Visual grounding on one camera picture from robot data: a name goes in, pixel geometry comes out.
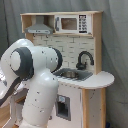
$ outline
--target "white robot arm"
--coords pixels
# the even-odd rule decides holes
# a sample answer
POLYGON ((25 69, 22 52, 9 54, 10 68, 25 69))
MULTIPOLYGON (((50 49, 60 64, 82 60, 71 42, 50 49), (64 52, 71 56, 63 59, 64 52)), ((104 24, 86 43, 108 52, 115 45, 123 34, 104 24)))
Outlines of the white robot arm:
POLYGON ((57 49, 34 46, 27 39, 11 45, 1 58, 6 82, 0 86, 0 106, 21 81, 28 80, 29 91, 22 110, 20 128, 45 128, 58 91, 57 78, 51 73, 62 65, 57 49))

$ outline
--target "microwave window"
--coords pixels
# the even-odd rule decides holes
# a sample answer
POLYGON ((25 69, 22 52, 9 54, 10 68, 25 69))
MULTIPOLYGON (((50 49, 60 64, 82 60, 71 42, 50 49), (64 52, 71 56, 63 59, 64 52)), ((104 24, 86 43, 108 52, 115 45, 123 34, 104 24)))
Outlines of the microwave window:
POLYGON ((76 18, 62 18, 61 27, 64 30, 77 30, 77 19, 76 18))

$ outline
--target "faucet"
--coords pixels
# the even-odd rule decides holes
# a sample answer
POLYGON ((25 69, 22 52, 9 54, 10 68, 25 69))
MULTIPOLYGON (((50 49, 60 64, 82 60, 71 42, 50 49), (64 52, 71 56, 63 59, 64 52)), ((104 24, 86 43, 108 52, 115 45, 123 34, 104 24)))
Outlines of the faucet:
POLYGON ((78 70, 86 69, 86 62, 85 62, 85 64, 82 64, 82 63, 81 63, 81 57, 82 57, 83 54, 88 55, 89 58, 90 58, 90 61, 91 61, 90 64, 91 64, 91 65, 94 65, 94 60, 93 60, 92 55, 91 55, 89 52, 87 52, 87 51, 82 51, 82 52, 79 54, 79 56, 78 56, 78 63, 77 63, 77 65, 76 65, 76 68, 77 68, 78 70))

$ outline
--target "wooden toy kitchen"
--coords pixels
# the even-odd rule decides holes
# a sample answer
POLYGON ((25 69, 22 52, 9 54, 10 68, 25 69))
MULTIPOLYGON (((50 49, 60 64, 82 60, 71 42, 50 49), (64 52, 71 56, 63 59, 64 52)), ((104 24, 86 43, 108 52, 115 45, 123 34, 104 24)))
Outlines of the wooden toy kitchen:
POLYGON ((61 69, 54 73, 59 90, 48 128, 105 128, 105 87, 114 76, 102 71, 102 12, 26 13, 21 19, 27 39, 63 56, 61 69))

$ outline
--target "white tile backsplash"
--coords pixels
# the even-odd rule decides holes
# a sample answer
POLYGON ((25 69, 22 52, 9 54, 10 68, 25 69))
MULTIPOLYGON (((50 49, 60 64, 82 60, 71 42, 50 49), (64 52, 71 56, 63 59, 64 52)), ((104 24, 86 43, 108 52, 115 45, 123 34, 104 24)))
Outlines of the white tile backsplash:
MULTIPOLYGON (((94 57, 94 39, 74 36, 45 36, 34 35, 34 45, 53 47, 58 49, 63 56, 63 67, 76 68, 78 55, 82 51, 88 51, 94 57)), ((82 63, 87 62, 87 70, 93 70, 90 59, 87 55, 82 56, 82 63)))

